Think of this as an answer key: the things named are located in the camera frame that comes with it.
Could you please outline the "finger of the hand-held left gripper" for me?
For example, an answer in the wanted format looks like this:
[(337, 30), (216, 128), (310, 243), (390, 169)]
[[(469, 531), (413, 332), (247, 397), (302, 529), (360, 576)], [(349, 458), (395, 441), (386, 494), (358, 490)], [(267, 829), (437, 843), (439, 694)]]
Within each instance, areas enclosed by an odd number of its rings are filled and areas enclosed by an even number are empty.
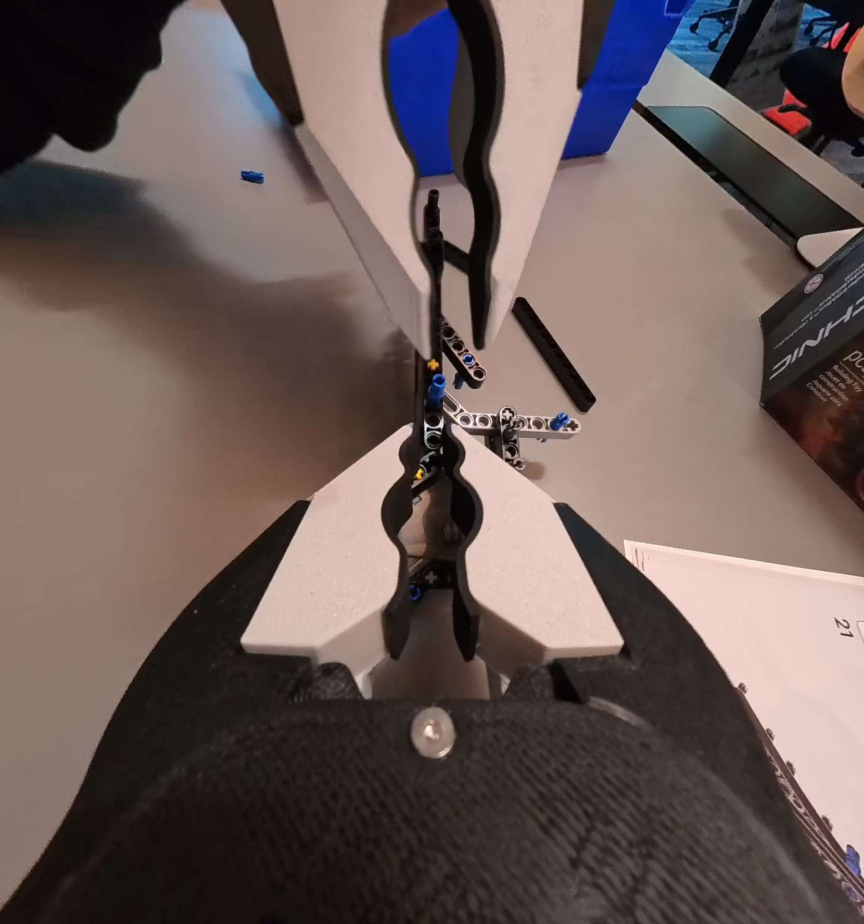
[(584, 2), (449, 2), (470, 66), (461, 182), (472, 203), (472, 340), (494, 340), (581, 98)]
[(297, 140), (392, 320), (430, 358), (432, 279), (415, 225), (415, 159), (385, 71), (388, 3), (273, 6), (303, 114)]

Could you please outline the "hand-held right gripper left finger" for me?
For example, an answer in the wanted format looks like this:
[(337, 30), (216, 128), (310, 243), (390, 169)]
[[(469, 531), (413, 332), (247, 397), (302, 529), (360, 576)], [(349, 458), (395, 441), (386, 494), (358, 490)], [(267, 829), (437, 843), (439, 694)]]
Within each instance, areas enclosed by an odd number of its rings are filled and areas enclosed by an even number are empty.
[(363, 695), (387, 658), (382, 612), (400, 552), (382, 502), (405, 468), (404, 425), (309, 498), (305, 514), (241, 636), (246, 653), (342, 664)]

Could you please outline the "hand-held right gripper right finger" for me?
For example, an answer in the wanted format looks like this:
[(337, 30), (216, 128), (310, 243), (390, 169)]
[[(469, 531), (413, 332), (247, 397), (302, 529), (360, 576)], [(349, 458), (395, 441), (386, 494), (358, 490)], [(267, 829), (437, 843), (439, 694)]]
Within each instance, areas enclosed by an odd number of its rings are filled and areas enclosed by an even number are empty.
[(551, 497), (459, 427), (443, 455), (461, 532), (454, 636), (495, 697), (527, 665), (621, 654), (622, 631)]

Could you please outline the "grey black toy brick model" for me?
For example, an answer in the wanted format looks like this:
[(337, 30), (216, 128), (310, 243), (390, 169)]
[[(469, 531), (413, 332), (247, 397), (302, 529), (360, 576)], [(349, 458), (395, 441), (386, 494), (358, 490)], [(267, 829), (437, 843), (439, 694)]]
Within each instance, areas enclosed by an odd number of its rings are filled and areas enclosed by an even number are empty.
[[(460, 248), (447, 241), (442, 233), (439, 208), (439, 192), (428, 192), (423, 215), (423, 245), (434, 271), (435, 289), (440, 306), (441, 278), (446, 263), (456, 269), (465, 271), (468, 257)], [(453, 429), (473, 436), (481, 437), (487, 449), (498, 456), (511, 468), (523, 471), (526, 461), (522, 458), (520, 442), (522, 440), (546, 443), (548, 441), (566, 441), (577, 436), (581, 422), (570, 414), (561, 411), (553, 416), (525, 415), (513, 407), (503, 406), (494, 413), (468, 410), (457, 398), (457, 391), (467, 385), (479, 389), (485, 382), (486, 370), (480, 360), (464, 342), (454, 326), (444, 316), (439, 322), (439, 354), (441, 362), (434, 369), (426, 364), (427, 372), (420, 373), (420, 393), (423, 399), (422, 451), (412, 484), (412, 503), (431, 509), (433, 489), (443, 478), (445, 450), (442, 447), (446, 424)], [(426, 389), (430, 378), (447, 371), (450, 364), (455, 376), (450, 387), (446, 387), (440, 410), (426, 406)], [(450, 552), (414, 551), (407, 552), (408, 566), (408, 600), (419, 603), (423, 596), (432, 590), (454, 590), (457, 587), (455, 565), (448, 557)]]

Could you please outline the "grey desk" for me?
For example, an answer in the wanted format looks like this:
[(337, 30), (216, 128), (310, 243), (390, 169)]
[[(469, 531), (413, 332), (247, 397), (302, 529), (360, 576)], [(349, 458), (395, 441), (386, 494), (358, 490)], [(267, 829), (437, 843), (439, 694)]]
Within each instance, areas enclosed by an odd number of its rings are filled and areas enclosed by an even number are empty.
[[(0, 910), (172, 621), (408, 411), (409, 346), (229, 18), (190, 3), (162, 44), (107, 149), (0, 179)], [(527, 474), (617, 548), (864, 576), (864, 514), (759, 408), (759, 317), (803, 272), (629, 113), (521, 277), (597, 396)]]

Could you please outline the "person's left hand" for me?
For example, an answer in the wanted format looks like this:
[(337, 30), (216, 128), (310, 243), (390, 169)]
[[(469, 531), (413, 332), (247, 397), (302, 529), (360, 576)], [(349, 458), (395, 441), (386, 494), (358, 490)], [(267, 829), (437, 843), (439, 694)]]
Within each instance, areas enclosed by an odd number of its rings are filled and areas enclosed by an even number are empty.
[(393, 37), (403, 35), (447, 7), (447, 1), (390, 1), (388, 31)]

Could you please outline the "blue plastic bin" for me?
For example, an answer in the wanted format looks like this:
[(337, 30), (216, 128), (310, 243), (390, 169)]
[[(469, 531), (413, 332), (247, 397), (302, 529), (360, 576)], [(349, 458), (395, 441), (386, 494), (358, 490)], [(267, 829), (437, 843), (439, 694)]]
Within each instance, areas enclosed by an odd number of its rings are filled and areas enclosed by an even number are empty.
[[(562, 160), (605, 154), (669, 45), (688, 1), (618, 1), (593, 73), (582, 90)], [(459, 33), (444, 10), (392, 38), (392, 100), (421, 177), (455, 172), (449, 107)]]

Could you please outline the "dark grey flat panel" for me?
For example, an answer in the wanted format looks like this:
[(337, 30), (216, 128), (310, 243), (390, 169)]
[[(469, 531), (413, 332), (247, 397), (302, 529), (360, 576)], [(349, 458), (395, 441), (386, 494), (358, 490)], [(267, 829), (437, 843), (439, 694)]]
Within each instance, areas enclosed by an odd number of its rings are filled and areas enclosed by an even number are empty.
[(864, 226), (864, 188), (665, 51), (634, 105), (790, 247)]

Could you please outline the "long black toy beam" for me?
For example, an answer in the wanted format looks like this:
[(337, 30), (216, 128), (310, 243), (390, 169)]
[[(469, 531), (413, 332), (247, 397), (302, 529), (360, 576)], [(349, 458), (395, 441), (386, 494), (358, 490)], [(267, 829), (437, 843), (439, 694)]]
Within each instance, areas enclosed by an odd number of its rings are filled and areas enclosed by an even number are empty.
[(593, 391), (532, 305), (518, 296), (511, 313), (571, 403), (581, 413), (588, 413), (597, 400)]

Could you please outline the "white instruction booklet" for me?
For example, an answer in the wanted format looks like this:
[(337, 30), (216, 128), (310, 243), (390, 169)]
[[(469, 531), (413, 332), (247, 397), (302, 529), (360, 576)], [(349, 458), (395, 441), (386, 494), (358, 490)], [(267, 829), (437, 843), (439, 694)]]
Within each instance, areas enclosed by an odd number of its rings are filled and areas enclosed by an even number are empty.
[(738, 688), (811, 845), (864, 917), (864, 577), (624, 550)]

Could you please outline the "black red office chair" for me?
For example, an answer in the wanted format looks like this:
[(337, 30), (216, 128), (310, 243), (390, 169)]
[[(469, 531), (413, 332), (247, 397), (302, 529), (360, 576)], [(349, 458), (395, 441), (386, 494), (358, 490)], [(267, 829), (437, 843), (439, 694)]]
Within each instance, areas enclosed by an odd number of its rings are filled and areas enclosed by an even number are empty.
[(797, 112), (810, 122), (798, 140), (821, 154), (833, 141), (864, 157), (864, 121), (852, 110), (842, 87), (846, 54), (838, 49), (808, 47), (790, 54), (779, 68), (779, 77), (796, 100)]

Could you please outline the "black toy set box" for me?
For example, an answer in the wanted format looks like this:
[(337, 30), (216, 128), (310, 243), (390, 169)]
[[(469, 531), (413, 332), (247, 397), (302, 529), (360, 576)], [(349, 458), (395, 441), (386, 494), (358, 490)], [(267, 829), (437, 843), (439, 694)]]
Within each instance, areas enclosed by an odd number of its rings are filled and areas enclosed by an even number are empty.
[(864, 227), (760, 327), (761, 408), (864, 513)]

